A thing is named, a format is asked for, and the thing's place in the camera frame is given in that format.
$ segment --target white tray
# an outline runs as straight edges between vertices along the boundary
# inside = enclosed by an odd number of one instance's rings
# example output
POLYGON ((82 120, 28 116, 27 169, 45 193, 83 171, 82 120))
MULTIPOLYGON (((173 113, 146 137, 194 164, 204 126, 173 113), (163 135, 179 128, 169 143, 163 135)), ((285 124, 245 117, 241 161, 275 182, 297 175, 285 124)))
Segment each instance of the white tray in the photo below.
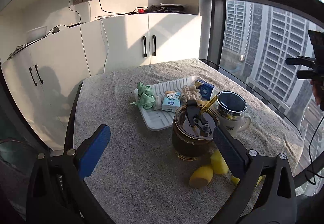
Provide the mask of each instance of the white tray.
MULTIPOLYGON (((196 79, 200 78, 198 76, 192 76, 174 81, 162 82, 151 85, 151 88, 154 95, 160 96, 161 100, 163 100, 166 90, 181 92, 183 86, 193 85, 196 79)), ((139 100, 137 88, 134 90, 134 97, 136 101, 139 100)), ((152 131, 159 131, 172 126, 174 112, 162 111, 161 109, 155 111, 153 108, 146 110, 142 106, 138 106, 138 108, 140 109, 143 120, 148 129, 152 131)))

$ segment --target green towel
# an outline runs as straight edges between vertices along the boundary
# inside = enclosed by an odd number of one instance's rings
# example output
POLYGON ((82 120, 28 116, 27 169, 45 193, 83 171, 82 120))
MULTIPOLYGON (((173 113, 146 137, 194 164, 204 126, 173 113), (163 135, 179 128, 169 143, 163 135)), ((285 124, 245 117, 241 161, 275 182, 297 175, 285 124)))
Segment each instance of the green towel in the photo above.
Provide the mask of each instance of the green towel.
POLYGON ((149 85, 144 86, 142 82, 138 82, 137 90, 140 99, 131 104, 134 104, 136 106, 143 106, 144 109, 152 108, 153 103, 155 103, 156 101, 154 100, 154 94, 151 87, 149 85))
POLYGON ((137 83, 137 90, 138 90, 139 97, 141 97, 142 94, 146 94, 154 97, 151 87, 149 85, 144 86, 142 82, 137 83))

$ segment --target person's hand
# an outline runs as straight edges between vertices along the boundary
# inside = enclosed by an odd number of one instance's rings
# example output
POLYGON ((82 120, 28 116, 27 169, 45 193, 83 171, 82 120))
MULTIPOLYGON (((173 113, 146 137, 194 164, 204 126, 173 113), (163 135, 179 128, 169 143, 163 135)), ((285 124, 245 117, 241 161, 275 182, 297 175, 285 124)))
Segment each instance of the person's hand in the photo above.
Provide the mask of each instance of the person's hand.
POLYGON ((316 105, 319 105, 322 101, 322 98, 323 98, 323 90, 321 88, 321 84, 319 81, 313 81, 313 80, 310 80, 310 84, 312 85, 312 91, 313 91, 313 94, 314 94, 314 97, 315 97, 315 102, 316 102, 316 105))

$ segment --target table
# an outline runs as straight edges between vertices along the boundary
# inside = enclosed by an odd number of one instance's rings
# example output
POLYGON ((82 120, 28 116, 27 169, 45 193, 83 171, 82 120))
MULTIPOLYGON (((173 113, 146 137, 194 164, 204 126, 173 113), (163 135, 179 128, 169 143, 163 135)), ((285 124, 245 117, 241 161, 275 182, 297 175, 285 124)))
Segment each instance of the table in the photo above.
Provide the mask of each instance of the table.
MULTIPOLYGON (((190 175, 209 163, 209 158, 192 162, 178 159, 171 128, 148 130, 138 108, 130 104, 138 81, 156 84, 194 75, 219 91, 240 94, 248 104, 252 123, 236 138, 261 155, 285 153, 294 171, 304 146, 300 136, 255 96, 197 59, 96 75, 84 80, 80 90, 74 148, 101 123, 111 128, 111 141, 85 182, 116 223, 208 223, 234 190, 230 173, 214 175, 205 188, 190 188, 190 175)), ((260 189, 255 189, 245 213, 252 209, 260 189)))

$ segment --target small box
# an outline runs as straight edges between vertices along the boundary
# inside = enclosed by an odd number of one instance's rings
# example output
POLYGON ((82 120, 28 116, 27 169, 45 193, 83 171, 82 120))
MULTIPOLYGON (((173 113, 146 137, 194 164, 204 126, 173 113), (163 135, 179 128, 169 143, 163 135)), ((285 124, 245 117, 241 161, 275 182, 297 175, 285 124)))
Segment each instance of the small box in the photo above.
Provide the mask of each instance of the small box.
POLYGON ((163 111, 176 111, 180 107, 180 93, 176 91, 166 91, 162 102, 163 111))
POLYGON ((200 94, 202 96, 202 98, 205 98, 206 100, 210 100, 210 97, 212 95, 213 89, 214 89, 214 85, 205 82, 201 79, 197 79, 195 81, 195 86, 200 90, 200 94))

